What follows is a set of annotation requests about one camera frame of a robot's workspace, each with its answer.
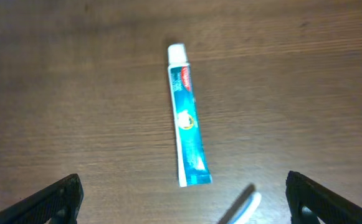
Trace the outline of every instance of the white and blue object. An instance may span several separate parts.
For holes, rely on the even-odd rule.
[[[173,102],[179,186],[212,182],[204,155],[190,64],[184,44],[168,47],[168,76]]]

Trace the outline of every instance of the brown tabletop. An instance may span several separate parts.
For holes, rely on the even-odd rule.
[[[184,42],[213,184],[179,188]],[[299,171],[362,206],[362,0],[0,1],[0,210],[71,173],[79,223],[289,223]]]

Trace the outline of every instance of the red logo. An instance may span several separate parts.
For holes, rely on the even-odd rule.
[[[182,68],[181,76],[182,76],[182,83],[185,86],[185,89],[187,89],[187,91],[191,91],[192,90],[191,77],[189,76],[189,68],[188,67],[183,67]]]

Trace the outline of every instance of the blue toothpaste tube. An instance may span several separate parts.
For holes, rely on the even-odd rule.
[[[212,182],[204,156],[190,64],[184,44],[168,47],[168,76],[173,102],[179,186]]]

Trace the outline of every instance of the white cap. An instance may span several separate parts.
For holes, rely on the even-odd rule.
[[[168,47],[168,63],[186,63],[188,56],[186,56],[186,49],[184,44],[173,44]]]

